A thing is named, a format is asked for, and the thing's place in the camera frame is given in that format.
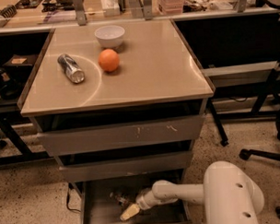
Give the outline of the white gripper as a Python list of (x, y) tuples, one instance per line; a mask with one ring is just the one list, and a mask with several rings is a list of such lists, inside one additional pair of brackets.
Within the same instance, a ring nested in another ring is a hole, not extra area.
[(158, 204), (158, 199), (155, 198), (151, 188), (145, 188), (136, 197), (135, 204), (131, 204), (120, 215), (121, 221), (128, 220), (139, 214), (140, 210), (150, 209)]

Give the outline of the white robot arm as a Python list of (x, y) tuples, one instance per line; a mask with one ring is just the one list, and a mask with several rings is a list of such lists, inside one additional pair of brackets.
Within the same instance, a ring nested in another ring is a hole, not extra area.
[(206, 224), (259, 224), (264, 198), (259, 185), (234, 164), (220, 160), (208, 166), (204, 181), (176, 184), (157, 181), (121, 214), (125, 221), (142, 210), (181, 200), (205, 207)]

